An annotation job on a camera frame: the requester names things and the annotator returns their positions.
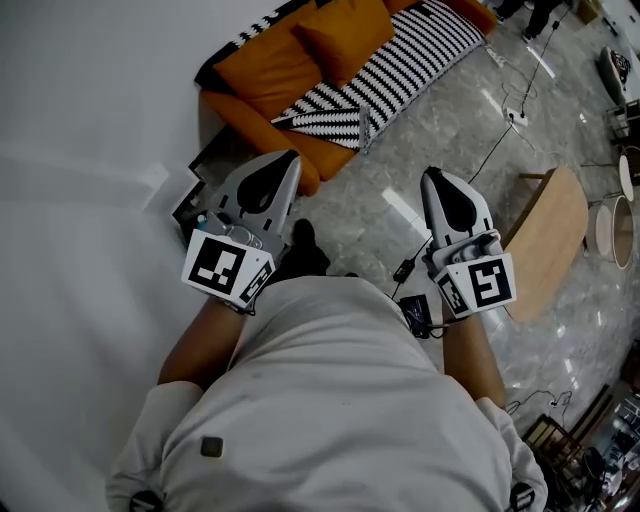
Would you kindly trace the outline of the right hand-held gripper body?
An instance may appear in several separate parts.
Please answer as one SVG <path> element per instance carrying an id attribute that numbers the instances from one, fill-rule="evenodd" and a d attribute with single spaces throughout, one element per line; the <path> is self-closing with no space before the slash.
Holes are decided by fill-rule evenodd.
<path id="1" fill-rule="evenodd" d="M 431 245 L 423 260 L 457 320 L 516 300 L 512 257 L 495 229 L 447 247 Z"/>

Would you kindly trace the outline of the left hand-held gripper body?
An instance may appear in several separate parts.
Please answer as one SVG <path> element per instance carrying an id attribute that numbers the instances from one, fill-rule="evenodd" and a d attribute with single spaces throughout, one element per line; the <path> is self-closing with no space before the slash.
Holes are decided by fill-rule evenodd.
<path id="1" fill-rule="evenodd" d="M 252 308 L 277 269 L 288 200 L 251 214 L 229 197 L 213 197 L 193 230 L 181 281 L 232 308 Z"/>

